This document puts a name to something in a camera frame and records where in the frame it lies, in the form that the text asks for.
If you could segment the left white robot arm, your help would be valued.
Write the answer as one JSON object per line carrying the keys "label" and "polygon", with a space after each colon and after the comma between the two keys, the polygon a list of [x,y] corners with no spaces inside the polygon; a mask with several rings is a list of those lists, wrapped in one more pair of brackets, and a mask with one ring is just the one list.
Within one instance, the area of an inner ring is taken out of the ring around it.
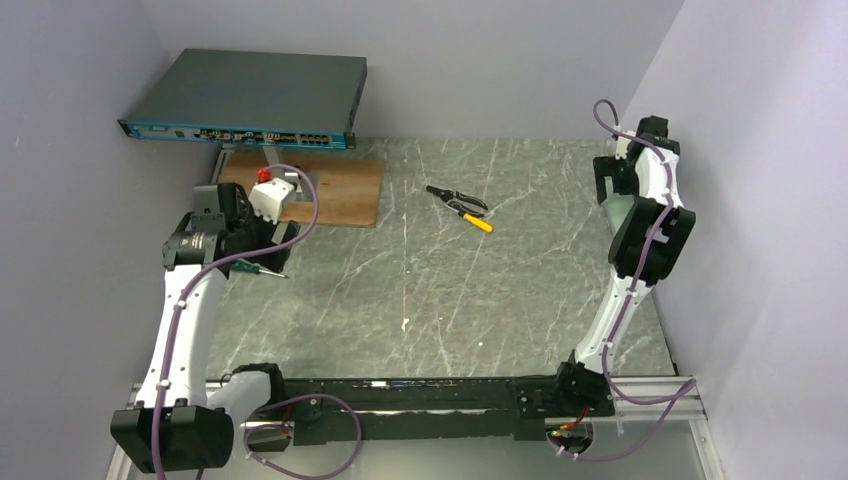
{"label": "left white robot arm", "polygon": [[234,370],[208,393],[213,322],[232,265],[245,253],[278,273],[300,226],[281,223],[295,187],[272,179],[247,191],[238,183],[197,185],[193,208],[164,243],[165,299],[154,353],[133,404],[113,413],[110,433],[141,472],[221,468],[237,427],[257,409],[285,398],[274,363]]}

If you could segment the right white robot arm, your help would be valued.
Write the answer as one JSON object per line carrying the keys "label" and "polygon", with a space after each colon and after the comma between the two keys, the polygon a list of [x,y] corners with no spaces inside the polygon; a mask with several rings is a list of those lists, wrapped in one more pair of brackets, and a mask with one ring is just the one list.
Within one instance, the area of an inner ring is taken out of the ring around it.
{"label": "right white robot arm", "polygon": [[593,160],[598,204],[613,240],[607,291],[588,333],[557,376],[556,401],[566,415],[605,413],[618,344],[636,310],[676,265],[696,214],[678,191],[681,147],[668,120],[642,118],[636,129],[616,132],[615,151]]}

